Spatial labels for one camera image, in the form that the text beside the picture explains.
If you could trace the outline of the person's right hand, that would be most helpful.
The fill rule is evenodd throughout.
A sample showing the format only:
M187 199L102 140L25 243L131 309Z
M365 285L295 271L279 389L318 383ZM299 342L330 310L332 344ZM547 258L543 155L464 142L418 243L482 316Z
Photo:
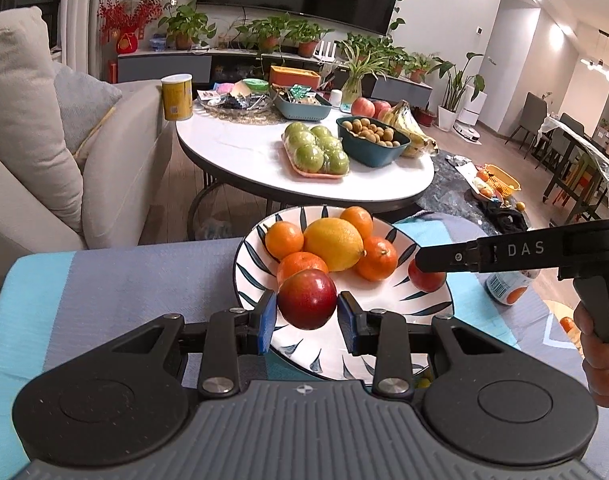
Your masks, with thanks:
M593 318L583 304L574 310L574 321L580 330L588 388L597 405L609 408L609 344L594 333Z

